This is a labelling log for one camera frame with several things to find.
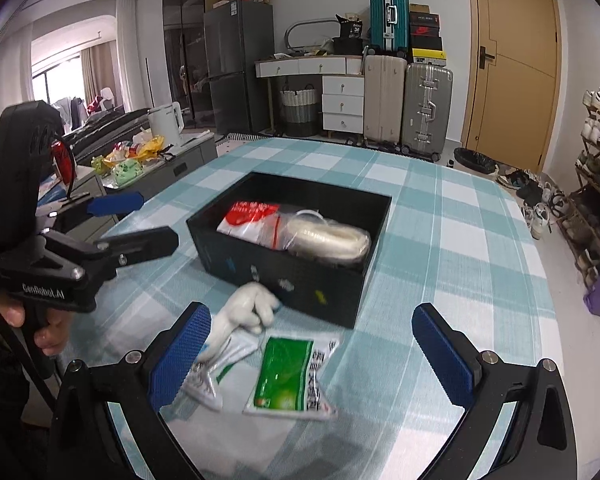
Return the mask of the white green small sachet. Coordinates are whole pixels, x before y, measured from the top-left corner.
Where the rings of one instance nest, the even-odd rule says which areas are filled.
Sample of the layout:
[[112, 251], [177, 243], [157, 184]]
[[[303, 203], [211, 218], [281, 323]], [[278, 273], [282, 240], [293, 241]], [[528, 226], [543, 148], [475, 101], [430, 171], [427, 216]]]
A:
[[237, 362], [251, 356], [258, 348], [257, 336], [241, 328], [235, 330], [210, 361], [192, 366], [181, 390], [205, 408], [215, 412], [222, 411], [221, 379]]

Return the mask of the woven laundry basket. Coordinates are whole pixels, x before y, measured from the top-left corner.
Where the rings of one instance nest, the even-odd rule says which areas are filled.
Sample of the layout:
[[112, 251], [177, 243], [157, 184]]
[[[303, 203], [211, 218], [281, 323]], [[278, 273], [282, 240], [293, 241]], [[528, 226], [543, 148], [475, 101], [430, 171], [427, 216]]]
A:
[[314, 85], [307, 84], [298, 90], [283, 86], [279, 99], [286, 135], [294, 138], [314, 136], [318, 117], [318, 92]]

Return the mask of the grey refrigerator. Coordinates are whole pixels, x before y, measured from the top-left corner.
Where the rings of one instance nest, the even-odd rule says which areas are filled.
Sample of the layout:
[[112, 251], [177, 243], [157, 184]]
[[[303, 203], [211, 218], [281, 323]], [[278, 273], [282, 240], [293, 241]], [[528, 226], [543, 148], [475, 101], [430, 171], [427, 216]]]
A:
[[268, 90], [256, 63], [274, 54], [272, 6], [232, 0], [210, 10], [204, 14], [204, 43], [216, 132], [268, 128]]

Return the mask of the beige suitcase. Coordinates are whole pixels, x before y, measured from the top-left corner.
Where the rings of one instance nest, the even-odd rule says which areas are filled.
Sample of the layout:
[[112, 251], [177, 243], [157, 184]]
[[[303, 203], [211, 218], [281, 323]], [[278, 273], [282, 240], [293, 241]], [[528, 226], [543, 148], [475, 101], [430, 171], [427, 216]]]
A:
[[366, 141], [400, 144], [406, 70], [404, 58], [370, 55], [365, 59], [363, 136]]

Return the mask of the grey side cabinet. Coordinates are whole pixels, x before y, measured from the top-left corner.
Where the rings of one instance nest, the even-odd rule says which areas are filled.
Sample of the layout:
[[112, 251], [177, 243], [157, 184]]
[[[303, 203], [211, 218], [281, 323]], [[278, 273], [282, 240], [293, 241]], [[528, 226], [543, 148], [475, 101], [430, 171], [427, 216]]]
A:
[[182, 146], [171, 148], [166, 157], [143, 164], [143, 172], [134, 180], [117, 185], [114, 175], [110, 174], [102, 178], [102, 185], [107, 194], [139, 192], [149, 200], [217, 157], [213, 132], [186, 133]]

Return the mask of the red balloon glue packet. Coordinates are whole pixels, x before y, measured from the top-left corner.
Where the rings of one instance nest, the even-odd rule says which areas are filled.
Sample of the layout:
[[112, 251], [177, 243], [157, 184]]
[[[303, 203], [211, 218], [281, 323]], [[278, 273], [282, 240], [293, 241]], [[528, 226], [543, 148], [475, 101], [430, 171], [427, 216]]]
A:
[[277, 204], [234, 203], [216, 228], [219, 233], [270, 249], [278, 248], [282, 214]]

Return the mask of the silver suitcase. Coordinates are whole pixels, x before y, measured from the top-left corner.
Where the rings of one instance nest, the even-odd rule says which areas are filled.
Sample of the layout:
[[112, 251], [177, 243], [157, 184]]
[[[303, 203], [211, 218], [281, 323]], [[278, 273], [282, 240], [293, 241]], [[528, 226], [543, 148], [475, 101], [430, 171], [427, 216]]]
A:
[[445, 67], [413, 63], [406, 71], [401, 146], [407, 154], [437, 162], [448, 131], [453, 73]]

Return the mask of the black trash bin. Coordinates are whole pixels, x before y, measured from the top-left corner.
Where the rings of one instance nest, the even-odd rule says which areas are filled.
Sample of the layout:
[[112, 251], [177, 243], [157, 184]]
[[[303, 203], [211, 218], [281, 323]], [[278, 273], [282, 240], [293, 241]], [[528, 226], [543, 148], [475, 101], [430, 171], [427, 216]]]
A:
[[456, 148], [454, 159], [460, 165], [485, 176], [498, 173], [498, 163], [494, 159], [469, 148]]

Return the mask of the teal checkered tablecloth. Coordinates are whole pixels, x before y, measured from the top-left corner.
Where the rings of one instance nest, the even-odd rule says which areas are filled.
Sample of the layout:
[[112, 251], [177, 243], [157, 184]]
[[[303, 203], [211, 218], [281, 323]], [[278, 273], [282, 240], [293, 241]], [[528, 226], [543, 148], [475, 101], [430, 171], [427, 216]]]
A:
[[454, 429], [446, 397], [414, 341], [414, 307], [433, 304], [453, 328], [504, 361], [562, 360], [538, 250], [514, 201], [493, 182], [387, 153], [315, 141], [268, 139], [212, 160], [117, 225], [172, 226], [170, 258], [121, 271], [78, 316], [64, 359], [119, 361], [170, 327], [192, 301], [218, 310], [233, 286], [208, 274], [186, 221], [253, 171], [382, 194], [388, 220], [353, 330], [323, 370], [337, 416], [327, 422], [251, 416], [244, 408], [260, 359], [222, 378], [212, 412], [178, 396], [162, 414], [198, 469], [212, 479], [415, 479]]

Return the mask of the white plush toy blue bow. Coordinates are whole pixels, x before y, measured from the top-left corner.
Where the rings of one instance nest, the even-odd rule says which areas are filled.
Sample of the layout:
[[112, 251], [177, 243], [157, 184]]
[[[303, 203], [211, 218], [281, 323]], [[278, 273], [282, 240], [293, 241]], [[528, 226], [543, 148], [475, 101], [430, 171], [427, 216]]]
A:
[[262, 333], [273, 324], [279, 307], [277, 297], [258, 282], [238, 287], [219, 312], [212, 316], [210, 334], [197, 356], [197, 362], [211, 361], [238, 328], [253, 335]]

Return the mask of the wooden shoe rack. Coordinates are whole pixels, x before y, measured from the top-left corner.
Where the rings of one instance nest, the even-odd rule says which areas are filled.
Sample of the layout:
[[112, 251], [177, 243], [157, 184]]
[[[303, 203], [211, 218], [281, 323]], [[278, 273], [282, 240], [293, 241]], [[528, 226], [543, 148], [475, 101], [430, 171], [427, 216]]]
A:
[[600, 278], [600, 87], [584, 92], [588, 112], [580, 137], [583, 148], [574, 162], [580, 188], [568, 195], [569, 212], [559, 221], [587, 290]]

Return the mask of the black paper bag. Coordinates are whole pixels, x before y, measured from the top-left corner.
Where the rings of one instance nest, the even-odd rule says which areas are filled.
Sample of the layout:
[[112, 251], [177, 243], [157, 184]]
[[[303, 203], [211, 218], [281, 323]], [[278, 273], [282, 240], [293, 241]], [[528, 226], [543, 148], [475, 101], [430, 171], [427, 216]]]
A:
[[334, 53], [338, 55], [361, 55], [363, 52], [363, 22], [358, 14], [337, 14], [339, 35], [332, 38]]

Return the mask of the green snack bag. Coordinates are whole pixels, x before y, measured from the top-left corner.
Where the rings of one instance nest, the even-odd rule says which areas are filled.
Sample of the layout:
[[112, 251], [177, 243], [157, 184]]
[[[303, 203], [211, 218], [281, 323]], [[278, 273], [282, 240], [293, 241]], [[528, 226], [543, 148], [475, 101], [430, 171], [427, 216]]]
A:
[[136, 159], [128, 158], [118, 162], [112, 170], [114, 178], [114, 186], [116, 188], [124, 188], [132, 181], [140, 177], [143, 173], [143, 165]]

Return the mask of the wooden door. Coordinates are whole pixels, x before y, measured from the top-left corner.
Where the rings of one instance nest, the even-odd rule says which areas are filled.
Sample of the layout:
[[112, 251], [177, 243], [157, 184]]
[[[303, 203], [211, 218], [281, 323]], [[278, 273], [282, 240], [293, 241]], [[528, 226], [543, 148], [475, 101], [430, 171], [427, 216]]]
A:
[[557, 0], [470, 0], [465, 148], [515, 168], [543, 168], [562, 64]]

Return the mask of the teal suitcase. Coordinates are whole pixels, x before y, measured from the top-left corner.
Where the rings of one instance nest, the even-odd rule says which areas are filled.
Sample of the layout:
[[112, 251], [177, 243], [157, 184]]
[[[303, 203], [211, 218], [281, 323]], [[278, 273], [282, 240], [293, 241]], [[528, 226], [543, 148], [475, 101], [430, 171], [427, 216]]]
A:
[[407, 58], [410, 38], [408, 0], [370, 0], [370, 50]]

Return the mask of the white drawer desk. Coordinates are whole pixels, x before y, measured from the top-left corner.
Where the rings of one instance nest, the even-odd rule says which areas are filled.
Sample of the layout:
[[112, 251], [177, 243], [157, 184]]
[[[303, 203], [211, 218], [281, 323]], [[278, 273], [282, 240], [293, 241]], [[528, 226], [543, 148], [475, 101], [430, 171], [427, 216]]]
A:
[[279, 55], [256, 63], [256, 75], [268, 84], [270, 104], [279, 108], [279, 91], [313, 84], [318, 92], [315, 134], [333, 132], [363, 133], [364, 76], [362, 58], [354, 55]]

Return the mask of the white electric kettle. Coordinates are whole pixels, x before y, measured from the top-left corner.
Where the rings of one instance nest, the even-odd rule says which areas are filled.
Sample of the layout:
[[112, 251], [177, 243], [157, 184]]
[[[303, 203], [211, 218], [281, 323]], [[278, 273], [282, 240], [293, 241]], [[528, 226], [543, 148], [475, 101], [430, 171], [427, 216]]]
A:
[[148, 112], [149, 127], [154, 136], [163, 136], [164, 144], [179, 148], [182, 144], [181, 133], [184, 119], [179, 102], [172, 102], [153, 108]]

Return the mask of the yellow snack bag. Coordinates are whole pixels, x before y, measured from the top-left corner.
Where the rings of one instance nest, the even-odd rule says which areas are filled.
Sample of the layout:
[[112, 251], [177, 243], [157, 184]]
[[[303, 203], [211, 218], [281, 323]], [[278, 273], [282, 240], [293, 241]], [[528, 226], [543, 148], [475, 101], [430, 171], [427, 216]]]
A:
[[164, 148], [164, 136], [154, 136], [142, 145], [130, 148], [128, 151], [129, 159], [134, 159], [140, 164], [159, 157], [159, 153]]

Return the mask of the stack of shoe boxes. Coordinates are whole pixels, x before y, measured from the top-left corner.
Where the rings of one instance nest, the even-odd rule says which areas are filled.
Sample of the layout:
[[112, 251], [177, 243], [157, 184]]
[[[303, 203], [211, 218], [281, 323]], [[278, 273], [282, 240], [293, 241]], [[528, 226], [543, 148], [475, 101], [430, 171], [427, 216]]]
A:
[[440, 15], [431, 13], [429, 6], [411, 3], [408, 19], [414, 61], [444, 67], [448, 60], [440, 34]]

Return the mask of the black cardboard box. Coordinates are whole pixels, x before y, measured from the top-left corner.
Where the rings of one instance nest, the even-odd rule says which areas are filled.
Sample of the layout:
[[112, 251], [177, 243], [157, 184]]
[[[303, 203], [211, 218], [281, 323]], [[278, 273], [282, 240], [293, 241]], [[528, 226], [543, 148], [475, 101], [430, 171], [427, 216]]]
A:
[[[277, 204], [278, 248], [219, 233], [241, 200]], [[234, 285], [259, 282], [282, 304], [351, 328], [358, 317], [390, 197], [324, 182], [250, 172], [187, 220], [208, 273]]]

